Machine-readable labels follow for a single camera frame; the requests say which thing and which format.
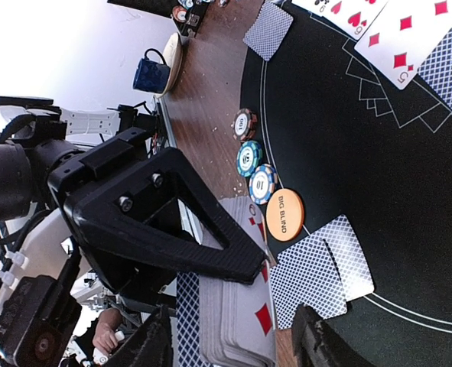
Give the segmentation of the six of hearts card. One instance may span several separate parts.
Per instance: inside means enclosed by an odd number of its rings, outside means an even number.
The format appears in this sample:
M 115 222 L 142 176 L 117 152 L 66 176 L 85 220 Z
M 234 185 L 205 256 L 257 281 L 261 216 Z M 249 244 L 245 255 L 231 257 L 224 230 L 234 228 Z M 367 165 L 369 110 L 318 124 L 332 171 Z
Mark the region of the six of hearts card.
M 298 7 L 324 17 L 350 37 L 359 40 L 388 0 L 300 0 Z

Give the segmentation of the yellow big blind button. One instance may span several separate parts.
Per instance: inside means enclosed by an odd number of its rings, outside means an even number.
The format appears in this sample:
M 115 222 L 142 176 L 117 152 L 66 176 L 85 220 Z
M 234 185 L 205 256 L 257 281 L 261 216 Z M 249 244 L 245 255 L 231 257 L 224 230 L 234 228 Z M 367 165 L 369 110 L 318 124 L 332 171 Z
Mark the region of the yellow big blind button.
M 276 190 L 267 204 L 266 224 L 276 240 L 294 239 L 304 224 L 304 205 L 299 195 L 288 188 Z

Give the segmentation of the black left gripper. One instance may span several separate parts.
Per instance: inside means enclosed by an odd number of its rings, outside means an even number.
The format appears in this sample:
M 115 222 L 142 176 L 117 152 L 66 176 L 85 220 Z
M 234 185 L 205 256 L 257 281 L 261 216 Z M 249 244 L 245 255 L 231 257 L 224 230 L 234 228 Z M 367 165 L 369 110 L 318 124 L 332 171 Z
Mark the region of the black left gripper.
M 73 253 L 51 274 L 25 275 L 0 310 L 8 366 L 56 366 L 81 313 L 70 294 L 86 259 L 125 299 L 173 304 L 158 288 L 176 271 L 251 284 L 265 253 L 219 204 L 183 153 L 147 155 L 147 131 L 129 128 L 89 151 L 63 138 L 55 115 L 23 114 L 0 135 L 0 220 L 43 209 L 15 233 L 16 250 L 59 214 Z

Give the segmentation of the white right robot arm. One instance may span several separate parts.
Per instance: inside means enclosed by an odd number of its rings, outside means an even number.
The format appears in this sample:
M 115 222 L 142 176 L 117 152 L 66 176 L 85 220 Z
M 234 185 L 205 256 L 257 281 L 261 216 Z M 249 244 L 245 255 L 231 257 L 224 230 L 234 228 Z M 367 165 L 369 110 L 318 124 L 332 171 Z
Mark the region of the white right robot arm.
M 56 366 L 81 306 L 70 294 L 87 261 L 109 290 L 158 302 L 192 271 L 250 285 L 265 255 L 176 148 L 148 156 L 154 126 L 126 108 L 71 112 L 0 97 L 0 222 L 27 217 L 14 246 L 28 258 L 0 280 L 0 360 Z

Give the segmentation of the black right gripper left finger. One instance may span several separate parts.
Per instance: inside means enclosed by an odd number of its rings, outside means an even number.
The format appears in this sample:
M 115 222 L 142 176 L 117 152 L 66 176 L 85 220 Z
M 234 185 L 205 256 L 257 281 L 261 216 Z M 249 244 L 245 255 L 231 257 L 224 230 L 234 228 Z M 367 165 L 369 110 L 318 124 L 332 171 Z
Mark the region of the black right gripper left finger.
M 160 306 L 109 359 L 109 366 L 172 366 L 172 333 L 168 307 Z

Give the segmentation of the blue playing card deck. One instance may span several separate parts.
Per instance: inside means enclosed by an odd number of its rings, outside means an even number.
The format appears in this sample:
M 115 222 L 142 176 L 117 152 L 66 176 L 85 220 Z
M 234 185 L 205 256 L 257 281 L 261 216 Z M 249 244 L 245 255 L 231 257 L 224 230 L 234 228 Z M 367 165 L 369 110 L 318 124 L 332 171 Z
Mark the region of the blue playing card deck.
M 251 285 L 181 272 L 177 353 L 180 366 L 274 366 L 269 262 Z

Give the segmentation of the person hand holding controller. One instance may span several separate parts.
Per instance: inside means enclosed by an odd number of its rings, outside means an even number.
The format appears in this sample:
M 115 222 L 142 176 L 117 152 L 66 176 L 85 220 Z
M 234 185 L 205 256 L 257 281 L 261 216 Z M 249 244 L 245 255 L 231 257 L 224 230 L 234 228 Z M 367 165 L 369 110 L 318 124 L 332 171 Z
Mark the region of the person hand holding controller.
M 106 309 L 99 314 L 93 336 L 93 346 L 103 355 L 110 356 L 117 348 L 119 341 L 115 337 L 115 333 L 122 321 L 122 315 L 116 308 Z

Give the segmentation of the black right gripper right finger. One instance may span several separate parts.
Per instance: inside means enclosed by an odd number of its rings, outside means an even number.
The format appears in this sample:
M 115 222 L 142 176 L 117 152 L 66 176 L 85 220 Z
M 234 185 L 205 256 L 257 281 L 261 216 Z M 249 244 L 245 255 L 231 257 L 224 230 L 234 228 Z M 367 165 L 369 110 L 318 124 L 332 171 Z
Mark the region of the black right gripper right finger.
M 310 306 L 297 307 L 291 337 L 297 366 L 367 366 Z

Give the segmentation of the five of diamonds card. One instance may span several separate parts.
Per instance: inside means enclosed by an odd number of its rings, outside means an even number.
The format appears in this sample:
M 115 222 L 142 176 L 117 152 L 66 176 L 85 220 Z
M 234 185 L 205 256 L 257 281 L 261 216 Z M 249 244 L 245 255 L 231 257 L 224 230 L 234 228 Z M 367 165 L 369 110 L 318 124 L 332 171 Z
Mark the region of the five of diamonds card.
M 451 28 L 452 0 L 392 0 L 355 51 L 403 90 Z

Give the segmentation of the blue-backed playing card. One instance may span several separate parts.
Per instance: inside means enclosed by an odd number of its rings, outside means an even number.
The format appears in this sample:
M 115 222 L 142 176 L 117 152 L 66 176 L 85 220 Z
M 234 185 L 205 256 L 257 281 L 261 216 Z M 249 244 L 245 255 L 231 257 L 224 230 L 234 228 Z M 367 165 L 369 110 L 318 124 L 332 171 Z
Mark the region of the blue-backed playing card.
M 322 319 L 347 313 L 346 295 L 327 246 L 306 237 L 278 254 L 271 269 L 278 328 L 290 329 L 298 306 L 312 307 Z
M 279 5 L 266 1 L 243 42 L 265 62 L 269 62 L 281 46 L 293 20 Z
M 347 301 L 361 298 L 375 290 L 364 252 L 344 214 L 316 230 L 311 236 L 321 240 L 332 255 Z

